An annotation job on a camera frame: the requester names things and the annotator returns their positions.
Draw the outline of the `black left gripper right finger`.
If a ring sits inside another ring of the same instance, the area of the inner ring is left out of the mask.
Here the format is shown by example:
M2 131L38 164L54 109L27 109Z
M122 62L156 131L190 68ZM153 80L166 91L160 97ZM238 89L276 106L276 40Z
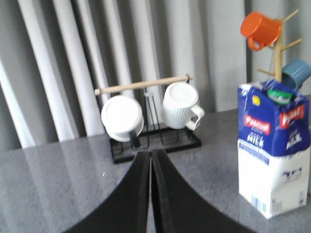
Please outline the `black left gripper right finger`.
M152 205L158 233L250 233L204 200L180 175L164 150L154 150Z

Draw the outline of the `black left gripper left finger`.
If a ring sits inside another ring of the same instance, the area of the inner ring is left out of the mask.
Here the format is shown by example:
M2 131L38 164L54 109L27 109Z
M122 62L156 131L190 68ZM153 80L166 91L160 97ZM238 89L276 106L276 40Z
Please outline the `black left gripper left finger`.
M68 233L145 233L149 206L150 153L138 152L126 175L85 219Z

